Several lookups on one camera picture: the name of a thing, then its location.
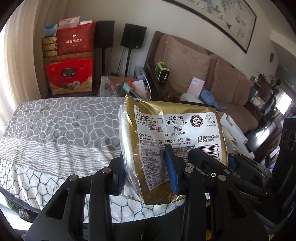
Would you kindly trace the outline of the left sofa cushion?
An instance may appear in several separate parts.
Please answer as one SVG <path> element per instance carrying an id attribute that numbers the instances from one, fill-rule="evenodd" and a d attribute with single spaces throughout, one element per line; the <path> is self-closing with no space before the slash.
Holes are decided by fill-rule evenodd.
<path id="1" fill-rule="evenodd" d="M 169 83 L 178 94 L 186 92 L 194 77 L 206 80 L 211 57 L 168 36 L 164 63 L 170 70 Z"/>

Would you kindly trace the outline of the green portable speaker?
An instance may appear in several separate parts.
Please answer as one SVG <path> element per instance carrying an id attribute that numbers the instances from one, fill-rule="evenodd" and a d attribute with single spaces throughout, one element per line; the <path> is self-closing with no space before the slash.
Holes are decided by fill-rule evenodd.
<path id="1" fill-rule="evenodd" d="M 154 70 L 154 73 L 155 73 L 158 81 L 166 82 L 168 80 L 169 75 L 170 75 L 170 70 L 169 70 L 169 68 L 167 68 L 165 63 L 159 62 L 156 64 L 156 68 Z"/>

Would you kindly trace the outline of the red tea gift bag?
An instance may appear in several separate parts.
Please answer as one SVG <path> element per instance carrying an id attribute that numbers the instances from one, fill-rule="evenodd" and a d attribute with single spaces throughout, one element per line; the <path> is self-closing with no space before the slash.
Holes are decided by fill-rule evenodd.
<path id="1" fill-rule="evenodd" d="M 57 55 L 92 52 L 94 49 L 95 23 L 78 25 L 57 31 Z"/>

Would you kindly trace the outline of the framed bird painting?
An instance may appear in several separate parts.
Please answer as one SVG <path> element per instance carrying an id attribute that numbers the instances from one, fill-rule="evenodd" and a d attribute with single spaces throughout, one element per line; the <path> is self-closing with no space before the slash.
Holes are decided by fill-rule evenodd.
<path id="1" fill-rule="evenodd" d="M 247 53 L 257 15 L 246 1 L 238 0 L 181 0 L 168 1 L 215 26 Z"/>

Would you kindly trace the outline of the sofa cushion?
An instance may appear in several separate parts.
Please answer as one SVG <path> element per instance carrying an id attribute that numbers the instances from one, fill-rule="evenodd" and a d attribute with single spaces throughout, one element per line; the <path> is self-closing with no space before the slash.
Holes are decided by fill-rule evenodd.
<path id="1" fill-rule="evenodd" d="M 236 86 L 232 103 L 238 106 L 244 106 L 248 101 L 251 86 L 252 81 L 249 80 L 245 75 L 239 74 L 239 81 Z"/>
<path id="2" fill-rule="evenodd" d="M 170 70 L 169 83 L 178 94 L 186 92 L 194 77 L 206 80 L 211 57 L 168 36 L 164 63 Z"/>
<path id="3" fill-rule="evenodd" d="M 231 103 L 240 81 L 241 72 L 228 62 L 218 59 L 214 65 L 210 92 L 216 100 Z"/>

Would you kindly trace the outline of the grey patterned fleece blanket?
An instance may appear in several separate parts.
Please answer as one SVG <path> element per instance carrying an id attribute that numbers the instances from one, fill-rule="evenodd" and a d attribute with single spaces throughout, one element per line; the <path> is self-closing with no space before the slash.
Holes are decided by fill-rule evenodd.
<path id="1" fill-rule="evenodd" d="M 121 97 L 62 97 L 21 103 L 1 137 L 1 193 L 40 213 L 71 175 L 90 176 L 121 151 Z"/>

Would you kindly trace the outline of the cream curtain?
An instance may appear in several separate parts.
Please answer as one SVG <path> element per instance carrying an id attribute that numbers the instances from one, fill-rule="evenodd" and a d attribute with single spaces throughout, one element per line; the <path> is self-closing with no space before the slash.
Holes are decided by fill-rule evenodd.
<path id="1" fill-rule="evenodd" d="M 67 1 L 17 1 L 1 26 L 1 133 L 16 107 L 49 93 L 43 62 L 43 27 L 65 15 Z"/>

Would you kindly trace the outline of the round wall clock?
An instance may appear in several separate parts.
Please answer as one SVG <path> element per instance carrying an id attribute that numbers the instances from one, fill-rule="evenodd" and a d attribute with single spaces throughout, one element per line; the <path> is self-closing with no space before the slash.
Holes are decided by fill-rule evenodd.
<path id="1" fill-rule="evenodd" d="M 270 63 L 273 63 L 273 60 L 274 60 L 274 53 L 272 52 L 269 56 Z"/>

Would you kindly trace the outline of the cream packaged box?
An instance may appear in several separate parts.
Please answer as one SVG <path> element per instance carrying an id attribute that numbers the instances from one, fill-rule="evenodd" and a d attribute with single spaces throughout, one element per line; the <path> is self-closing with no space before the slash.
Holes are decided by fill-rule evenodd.
<path id="1" fill-rule="evenodd" d="M 193 165 L 188 158 L 192 149 L 228 163 L 219 114 L 210 106 L 125 96 L 118 122 L 126 172 L 123 195 L 132 200 L 156 205 L 182 199 L 166 147 L 188 166 Z"/>

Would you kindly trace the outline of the middle sofa cushion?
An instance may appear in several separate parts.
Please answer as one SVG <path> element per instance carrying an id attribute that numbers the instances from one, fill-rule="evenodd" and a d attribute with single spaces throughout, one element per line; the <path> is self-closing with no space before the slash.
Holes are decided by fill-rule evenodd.
<path id="1" fill-rule="evenodd" d="M 214 65 L 210 92 L 216 100 L 231 103 L 240 81 L 241 72 L 228 62 L 218 59 Z"/>

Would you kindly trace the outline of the pink booklet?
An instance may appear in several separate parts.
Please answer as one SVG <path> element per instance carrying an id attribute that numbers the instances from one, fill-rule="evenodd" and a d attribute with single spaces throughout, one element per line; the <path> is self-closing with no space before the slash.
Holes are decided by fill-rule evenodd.
<path id="1" fill-rule="evenodd" d="M 200 96 L 200 93 L 204 87 L 205 81 L 199 78 L 193 77 L 192 81 L 187 89 L 187 93 L 191 93 L 196 97 Z"/>

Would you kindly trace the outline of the cardboard box tray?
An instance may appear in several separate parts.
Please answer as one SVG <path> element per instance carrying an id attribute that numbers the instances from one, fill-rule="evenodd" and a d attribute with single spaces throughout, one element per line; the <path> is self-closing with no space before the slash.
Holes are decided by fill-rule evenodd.
<path id="1" fill-rule="evenodd" d="M 228 152 L 234 154 L 240 153 L 253 160 L 255 155 L 252 151 L 248 150 L 246 146 L 248 143 L 248 138 L 245 137 L 244 133 L 241 131 L 238 125 L 236 125 L 231 116 L 223 112 L 218 112 L 218 114 Z"/>

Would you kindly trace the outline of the right black speaker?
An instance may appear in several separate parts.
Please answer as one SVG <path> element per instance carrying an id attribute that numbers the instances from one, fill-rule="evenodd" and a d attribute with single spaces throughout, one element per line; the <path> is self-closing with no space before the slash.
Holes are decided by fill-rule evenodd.
<path id="1" fill-rule="evenodd" d="M 120 45 L 128 49 L 141 49 L 146 31 L 147 27 L 125 24 Z"/>

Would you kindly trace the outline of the right sofa cushion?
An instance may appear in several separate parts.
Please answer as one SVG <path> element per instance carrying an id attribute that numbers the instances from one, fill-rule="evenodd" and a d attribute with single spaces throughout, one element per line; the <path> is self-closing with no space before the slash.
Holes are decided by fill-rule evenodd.
<path id="1" fill-rule="evenodd" d="M 248 101 L 251 86 L 252 81 L 249 80 L 245 75 L 239 74 L 239 81 L 236 86 L 232 103 L 238 106 L 244 106 Z"/>

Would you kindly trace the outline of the left black speaker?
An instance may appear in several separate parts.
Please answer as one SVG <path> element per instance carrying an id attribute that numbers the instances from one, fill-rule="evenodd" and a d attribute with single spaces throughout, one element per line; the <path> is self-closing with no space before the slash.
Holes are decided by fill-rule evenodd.
<path id="1" fill-rule="evenodd" d="M 115 21 L 97 21 L 94 34 L 94 48 L 112 48 Z"/>

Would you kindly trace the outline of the black speaker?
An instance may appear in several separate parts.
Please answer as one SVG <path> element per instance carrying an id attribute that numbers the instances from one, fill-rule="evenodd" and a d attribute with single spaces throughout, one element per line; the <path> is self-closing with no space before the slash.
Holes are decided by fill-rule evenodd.
<path id="1" fill-rule="evenodd" d="M 115 21 L 97 21 L 94 34 L 94 48 L 112 48 Z"/>
<path id="2" fill-rule="evenodd" d="M 128 49 L 141 49 L 146 31 L 147 27 L 125 24 L 120 45 Z"/>

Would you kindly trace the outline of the red chocolate gift box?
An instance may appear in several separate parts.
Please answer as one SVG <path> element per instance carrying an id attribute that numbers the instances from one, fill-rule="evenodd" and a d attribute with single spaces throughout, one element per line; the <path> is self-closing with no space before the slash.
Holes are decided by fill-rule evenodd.
<path id="1" fill-rule="evenodd" d="M 46 65 L 53 95 L 91 92 L 93 89 L 93 58 L 81 57 L 52 61 Z"/>

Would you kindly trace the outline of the brown fabric sofa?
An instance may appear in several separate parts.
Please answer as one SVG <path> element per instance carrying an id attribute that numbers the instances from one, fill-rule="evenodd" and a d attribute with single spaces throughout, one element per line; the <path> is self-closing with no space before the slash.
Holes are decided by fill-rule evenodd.
<path id="1" fill-rule="evenodd" d="M 154 73 L 156 64 L 159 62 L 164 63 L 164 52 L 165 52 L 166 41 L 168 36 L 172 36 L 172 35 L 164 34 L 160 31 L 156 31 L 154 33 L 154 36 L 152 38 L 152 43 L 147 54 L 147 59 L 145 61 L 144 70 L 147 73 L 147 78 L 152 88 L 152 100 L 164 100 L 164 101 L 173 102 L 179 99 L 182 94 L 178 94 L 173 89 L 173 87 L 171 86 L 168 80 L 166 82 L 158 81 Z M 210 92 L 211 83 L 213 79 L 214 65 L 216 64 L 218 59 L 222 59 L 222 60 L 224 59 L 210 52 L 209 50 L 193 42 L 190 42 L 186 39 L 182 39 L 177 36 L 172 36 L 172 37 L 175 38 L 178 42 L 200 53 L 207 54 L 211 57 L 208 75 L 203 87 L 204 89 Z M 247 133 L 257 128 L 258 120 L 254 117 L 252 112 L 249 111 L 249 109 L 247 109 L 246 107 L 247 103 L 244 106 L 238 106 L 236 104 L 233 104 L 232 102 L 227 103 L 219 100 L 216 100 L 216 101 L 218 105 L 227 107 L 227 109 L 224 110 L 224 113 L 229 114 L 232 117 L 232 119 L 236 122 L 236 124 L 239 126 L 239 128 L 243 133 Z"/>

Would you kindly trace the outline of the white dome lamp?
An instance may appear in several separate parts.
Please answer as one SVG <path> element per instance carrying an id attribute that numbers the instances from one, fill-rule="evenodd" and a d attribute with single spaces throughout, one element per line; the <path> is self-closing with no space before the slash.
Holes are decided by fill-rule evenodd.
<path id="1" fill-rule="evenodd" d="M 194 102 L 194 103 L 204 103 L 199 98 L 197 98 L 194 94 L 185 92 L 180 96 L 180 101 L 186 102 Z"/>

